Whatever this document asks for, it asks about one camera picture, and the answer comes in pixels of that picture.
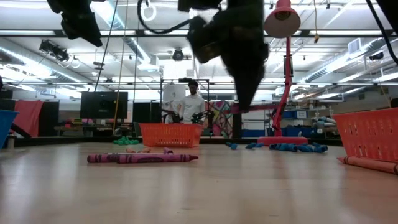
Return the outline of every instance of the orange plastic basket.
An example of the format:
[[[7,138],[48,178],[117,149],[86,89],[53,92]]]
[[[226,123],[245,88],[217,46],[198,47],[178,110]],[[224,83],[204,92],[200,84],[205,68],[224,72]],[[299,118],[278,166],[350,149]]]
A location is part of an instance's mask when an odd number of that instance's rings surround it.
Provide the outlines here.
[[[145,146],[195,147],[203,126],[198,124],[139,124]]]
[[[398,162],[398,108],[334,115],[347,156]]]

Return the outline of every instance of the crayon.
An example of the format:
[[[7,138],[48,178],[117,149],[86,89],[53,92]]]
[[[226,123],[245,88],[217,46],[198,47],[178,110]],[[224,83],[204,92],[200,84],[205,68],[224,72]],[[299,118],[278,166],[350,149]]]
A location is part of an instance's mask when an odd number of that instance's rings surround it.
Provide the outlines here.
[[[118,163],[145,163],[145,162],[189,162],[198,159],[197,156],[187,154],[130,154],[120,155]]]
[[[396,164],[395,162],[377,161],[355,156],[339,157],[337,159],[344,164],[398,175],[398,164]]]
[[[120,154],[91,154],[87,156],[87,162],[117,162]]]

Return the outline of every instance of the blue bin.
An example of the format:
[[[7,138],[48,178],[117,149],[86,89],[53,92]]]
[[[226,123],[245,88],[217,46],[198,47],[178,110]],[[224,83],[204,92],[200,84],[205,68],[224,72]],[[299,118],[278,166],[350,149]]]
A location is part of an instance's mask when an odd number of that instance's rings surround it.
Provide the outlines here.
[[[0,149],[2,149],[12,122],[18,114],[17,111],[0,110]]]

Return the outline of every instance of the orange crayon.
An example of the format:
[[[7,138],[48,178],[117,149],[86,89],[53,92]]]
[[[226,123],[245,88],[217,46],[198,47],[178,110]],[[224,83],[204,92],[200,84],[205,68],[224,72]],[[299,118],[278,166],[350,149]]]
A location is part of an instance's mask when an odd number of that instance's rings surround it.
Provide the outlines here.
[[[339,157],[337,159],[344,164],[398,175],[398,164],[395,162],[377,161],[355,156]]]

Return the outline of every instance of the person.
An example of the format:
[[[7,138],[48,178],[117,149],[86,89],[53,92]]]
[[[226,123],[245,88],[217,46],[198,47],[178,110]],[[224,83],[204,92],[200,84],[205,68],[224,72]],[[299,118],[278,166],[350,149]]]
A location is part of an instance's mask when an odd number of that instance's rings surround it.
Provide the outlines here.
[[[181,101],[180,117],[183,118],[184,124],[192,124],[192,115],[206,111],[205,100],[198,95],[198,82],[191,80],[188,83],[191,95],[186,96]],[[201,119],[199,124],[203,124],[205,117]]]

